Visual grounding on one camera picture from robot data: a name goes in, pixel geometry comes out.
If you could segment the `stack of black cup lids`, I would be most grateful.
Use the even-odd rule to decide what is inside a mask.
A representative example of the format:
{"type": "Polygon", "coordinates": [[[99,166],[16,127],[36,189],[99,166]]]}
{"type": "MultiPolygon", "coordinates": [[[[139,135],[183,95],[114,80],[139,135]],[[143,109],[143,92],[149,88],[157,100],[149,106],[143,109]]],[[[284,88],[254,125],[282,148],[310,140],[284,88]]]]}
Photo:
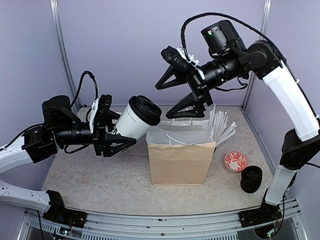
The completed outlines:
{"type": "Polygon", "coordinates": [[[241,172],[240,186],[243,191],[252,194],[260,188],[262,179],[262,169],[256,165],[251,165],[241,172]]]}

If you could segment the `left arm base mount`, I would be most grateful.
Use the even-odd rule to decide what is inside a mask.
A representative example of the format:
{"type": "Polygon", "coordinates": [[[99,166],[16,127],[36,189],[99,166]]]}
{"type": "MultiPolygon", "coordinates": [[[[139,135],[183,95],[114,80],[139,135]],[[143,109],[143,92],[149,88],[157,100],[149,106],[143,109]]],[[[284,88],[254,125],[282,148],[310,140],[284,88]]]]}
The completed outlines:
{"type": "Polygon", "coordinates": [[[43,214],[44,219],[69,227],[84,228],[88,215],[86,212],[66,208],[61,194],[57,191],[47,190],[46,193],[49,196],[49,209],[43,214]]]}

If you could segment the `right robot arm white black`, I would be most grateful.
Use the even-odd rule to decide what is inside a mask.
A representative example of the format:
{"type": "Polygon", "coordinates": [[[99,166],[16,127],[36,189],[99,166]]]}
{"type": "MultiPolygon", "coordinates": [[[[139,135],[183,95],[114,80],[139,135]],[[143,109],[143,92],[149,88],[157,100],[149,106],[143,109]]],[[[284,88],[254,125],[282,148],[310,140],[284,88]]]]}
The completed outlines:
{"type": "Polygon", "coordinates": [[[250,72],[273,92],[293,129],[285,134],[280,162],[264,195],[264,204],[255,212],[260,222],[266,222],[275,214],[275,206],[280,204],[298,170],[320,151],[320,118],[277,46],[262,34],[260,40],[246,47],[233,26],[235,21],[235,17],[222,14],[221,21],[201,31],[211,61],[200,65],[187,50],[187,19],[180,30],[182,46],[168,46],[161,51],[169,67],[155,87],[163,90],[187,84],[191,89],[166,113],[168,119],[204,117],[205,107],[213,103],[211,90],[221,90],[234,78],[247,79],[250,72]]]}

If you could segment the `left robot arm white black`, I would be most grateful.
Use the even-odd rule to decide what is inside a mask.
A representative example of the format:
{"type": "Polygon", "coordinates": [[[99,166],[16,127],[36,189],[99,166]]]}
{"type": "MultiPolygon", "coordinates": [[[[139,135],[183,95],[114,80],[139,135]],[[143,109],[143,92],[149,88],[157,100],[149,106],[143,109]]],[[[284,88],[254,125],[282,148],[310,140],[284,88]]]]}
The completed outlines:
{"type": "MultiPolygon", "coordinates": [[[[96,156],[112,157],[136,144],[137,139],[107,132],[113,120],[120,115],[110,110],[112,96],[98,97],[98,85],[92,72],[86,70],[73,101],[66,95],[57,95],[42,103],[43,123],[32,125],[20,132],[13,140],[0,147],[0,174],[19,166],[36,164],[58,153],[58,147],[67,154],[74,154],[93,145],[96,156]],[[85,75],[93,81],[95,97],[90,109],[90,120],[81,121],[72,107],[79,96],[85,75]],[[80,146],[67,151],[68,146],[80,146]]],[[[63,223],[70,218],[62,196],[57,191],[36,191],[0,180],[0,201],[48,213],[63,223]]]]}

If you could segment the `brown paper bag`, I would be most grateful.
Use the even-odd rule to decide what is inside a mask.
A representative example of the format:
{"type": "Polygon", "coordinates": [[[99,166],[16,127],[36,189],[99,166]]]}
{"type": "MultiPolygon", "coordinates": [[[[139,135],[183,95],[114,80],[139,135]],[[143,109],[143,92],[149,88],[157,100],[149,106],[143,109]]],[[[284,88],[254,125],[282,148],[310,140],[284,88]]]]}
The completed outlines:
{"type": "Polygon", "coordinates": [[[146,134],[154,186],[202,185],[216,143],[205,120],[163,120],[146,134]]]}

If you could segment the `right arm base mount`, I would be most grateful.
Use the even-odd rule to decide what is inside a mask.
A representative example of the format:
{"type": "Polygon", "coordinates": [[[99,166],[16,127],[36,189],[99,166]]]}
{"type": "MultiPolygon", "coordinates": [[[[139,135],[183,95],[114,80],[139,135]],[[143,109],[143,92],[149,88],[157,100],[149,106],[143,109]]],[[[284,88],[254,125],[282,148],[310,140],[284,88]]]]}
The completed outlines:
{"type": "Polygon", "coordinates": [[[265,200],[258,208],[243,210],[238,213],[242,228],[275,221],[282,218],[279,205],[270,205],[265,200]]]}

